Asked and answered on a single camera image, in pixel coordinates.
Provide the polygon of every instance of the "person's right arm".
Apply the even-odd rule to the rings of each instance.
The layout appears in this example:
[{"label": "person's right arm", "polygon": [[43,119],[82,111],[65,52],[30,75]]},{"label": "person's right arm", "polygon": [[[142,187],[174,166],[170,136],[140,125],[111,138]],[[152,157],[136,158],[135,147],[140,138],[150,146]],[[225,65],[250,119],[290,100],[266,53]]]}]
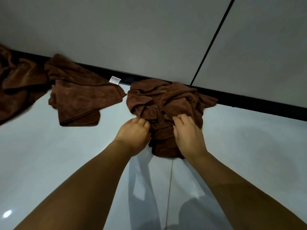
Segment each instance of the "person's right arm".
[{"label": "person's right arm", "polygon": [[307,229],[291,211],[212,156],[191,117],[173,120],[180,152],[209,186],[234,230]]}]

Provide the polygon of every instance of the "white tile floor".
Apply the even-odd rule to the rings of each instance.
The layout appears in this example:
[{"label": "white tile floor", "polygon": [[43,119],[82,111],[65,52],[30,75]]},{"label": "white tile floor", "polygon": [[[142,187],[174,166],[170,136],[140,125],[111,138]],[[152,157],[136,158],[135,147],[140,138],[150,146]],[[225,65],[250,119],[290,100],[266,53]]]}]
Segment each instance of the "white tile floor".
[{"label": "white tile floor", "polygon": [[[129,86],[121,85],[125,92]],[[124,101],[101,110],[95,127],[61,127],[49,93],[0,126],[0,229],[13,229],[133,115]],[[204,114],[208,150],[307,222],[307,122],[217,105]],[[228,229],[197,172],[181,159],[133,157],[104,229]]]}]

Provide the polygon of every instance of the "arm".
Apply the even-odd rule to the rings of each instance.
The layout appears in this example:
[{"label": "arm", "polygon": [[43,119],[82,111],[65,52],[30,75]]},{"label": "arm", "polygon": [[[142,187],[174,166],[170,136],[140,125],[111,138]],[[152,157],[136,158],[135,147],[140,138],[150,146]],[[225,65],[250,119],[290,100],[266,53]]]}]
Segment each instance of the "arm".
[{"label": "arm", "polygon": [[102,229],[125,166],[149,142],[149,127],[140,118],[126,122],[105,150],[55,189],[15,230]]},{"label": "arm", "polygon": [[173,119],[180,152],[209,186],[234,230],[307,229],[291,211],[213,157],[191,117]]}]

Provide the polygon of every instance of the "folded brown towel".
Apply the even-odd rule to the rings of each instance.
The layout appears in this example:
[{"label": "folded brown towel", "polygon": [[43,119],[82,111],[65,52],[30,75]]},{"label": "folded brown towel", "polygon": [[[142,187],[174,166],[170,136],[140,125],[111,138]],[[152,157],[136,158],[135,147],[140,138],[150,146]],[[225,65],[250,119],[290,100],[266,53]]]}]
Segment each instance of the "folded brown towel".
[{"label": "folded brown towel", "polygon": [[152,153],[168,158],[184,158],[175,142],[172,117],[186,114],[201,128],[204,108],[215,106],[217,101],[198,93],[196,88],[156,79],[133,82],[127,96],[129,111],[151,123]]},{"label": "folded brown towel", "polygon": [[25,110],[50,88],[43,68],[33,61],[14,60],[0,45],[0,125]]},{"label": "folded brown towel", "polygon": [[126,96],[120,86],[59,54],[45,63],[45,70],[54,84],[49,105],[58,110],[61,126],[95,126],[100,109]]}]

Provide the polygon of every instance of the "forearm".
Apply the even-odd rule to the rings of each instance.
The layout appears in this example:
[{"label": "forearm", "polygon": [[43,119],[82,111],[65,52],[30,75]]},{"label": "forearm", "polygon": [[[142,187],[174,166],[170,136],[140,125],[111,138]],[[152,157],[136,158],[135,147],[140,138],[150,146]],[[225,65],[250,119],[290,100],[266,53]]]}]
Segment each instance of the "forearm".
[{"label": "forearm", "polygon": [[130,157],[112,142],[54,190],[17,227],[24,229],[102,229]]},{"label": "forearm", "polygon": [[307,229],[292,212],[210,153],[190,163],[211,189],[234,230]]}]

